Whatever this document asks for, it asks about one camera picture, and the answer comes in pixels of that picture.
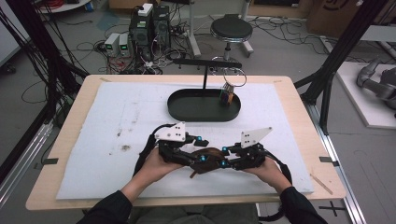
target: human hand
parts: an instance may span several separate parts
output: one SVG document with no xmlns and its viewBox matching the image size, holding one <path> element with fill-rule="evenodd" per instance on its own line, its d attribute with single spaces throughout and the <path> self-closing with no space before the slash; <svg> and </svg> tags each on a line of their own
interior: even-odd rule
<svg viewBox="0 0 396 224">
<path fill-rule="evenodd" d="M 146 187 L 180 167 L 180 164 L 165 162 L 155 147 L 148 154 L 140 171 L 120 191 L 133 203 Z"/>
<path fill-rule="evenodd" d="M 159 149 L 155 147 L 148 154 L 145 163 L 136 175 L 144 177 L 145 182 L 152 184 L 180 167 L 183 165 L 165 162 Z"/>
<path fill-rule="evenodd" d="M 275 161 L 266 157 L 260 167 L 245 169 L 244 172 L 256 175 L 261 181 L 275 188 L 278 194 L 291 187 L 289 180 L 280 172 Z"/>
</svg>

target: black oval base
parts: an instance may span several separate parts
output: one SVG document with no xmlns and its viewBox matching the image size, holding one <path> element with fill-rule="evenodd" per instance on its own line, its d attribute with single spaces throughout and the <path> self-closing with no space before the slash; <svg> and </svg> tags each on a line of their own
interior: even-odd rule
<svg viewBox="0 0 396 224">
<path fill-rule="evenodd" d="M 169 114 L 180 121 L 230 121 L 238 116 L 241 101 L 234 94 L 229 105 L 220 101 L 221 90 L 184 89 L 168 98 Z"/>
</svg>

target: sleeve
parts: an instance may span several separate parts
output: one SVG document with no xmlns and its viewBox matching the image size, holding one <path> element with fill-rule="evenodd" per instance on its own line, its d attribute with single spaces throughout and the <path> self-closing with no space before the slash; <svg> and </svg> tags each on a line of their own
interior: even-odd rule
<svg viewBox="0 0 396 224">
<path fill-rule="evenodd" d="M 285 211 L 285 215 L 291 224 L 327 223 L 315 210 L 303 194 L 298 192 L 295 187 L 290 187 L 280 194 L 280 200 Z"/>
<path fill-rule="evenodd" d="M 126 223 L 131 209 L 131 202 L 118 190 L 97 203 L 78 224 Z"/>
</svg>

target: wooden table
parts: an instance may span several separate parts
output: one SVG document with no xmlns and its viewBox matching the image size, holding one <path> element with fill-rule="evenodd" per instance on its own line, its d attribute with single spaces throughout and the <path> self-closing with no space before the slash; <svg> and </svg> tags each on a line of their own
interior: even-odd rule
<svg viewBox="0 0 396 224">
<path fill-rule="evenodd" d="M 237 82 L 238 77 L 228 77 Z M 97 90 L 102 82 L 202 82 L 202 76 L 89 76 L 85 79 L 78 97 L 62 127 L 49 154 L 49 158 L 59 158 L 57 164 L 45 165 L 30 194 L 26 207 L 29 210 L 91 208 L 98 200 L 56 200 L 56 194 L 64 178 L 64 171 L 70 152 L 76 143 L 82 124 L 92 106 Z M 208 82 L 224 82 L 222 76 L 208 77 Z M 300 95 L 289 77 L 249 76 L 249 83 L 274 83 L 284 108 L 298 148 L 301 150 L 306 169 L 311 176 L 315 192 L 306 195 L 309 200 L 342 199 L 345 189 L 331 162 L 321 162 L 319 157 L 329 157 L 309 118 Z M 134 206 L 159 206 L 177 204 L 213 203 L 258 203 L 279 201 L 276 196 L 227 196 L 138 199 Z"/>
</svg>

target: chair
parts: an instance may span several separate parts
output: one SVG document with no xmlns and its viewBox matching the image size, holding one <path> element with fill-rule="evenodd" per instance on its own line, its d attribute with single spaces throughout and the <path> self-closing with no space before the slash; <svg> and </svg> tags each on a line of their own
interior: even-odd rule
<svg viewBox="0 0 396 224">
<path fill-rule="evenodd" d="M 237 62 L 230 57 L 231 43 L 243 43 L 250 39 L 253 33 L 251 25 L 238 18 L 238 15 L 225 15 L 223 18 L 215 20 L 210 26 L 210 34 L 218 40 L 227 42 L 223 56 L 213 58 L 223 59 L 224 61 Z"/>
</svg>

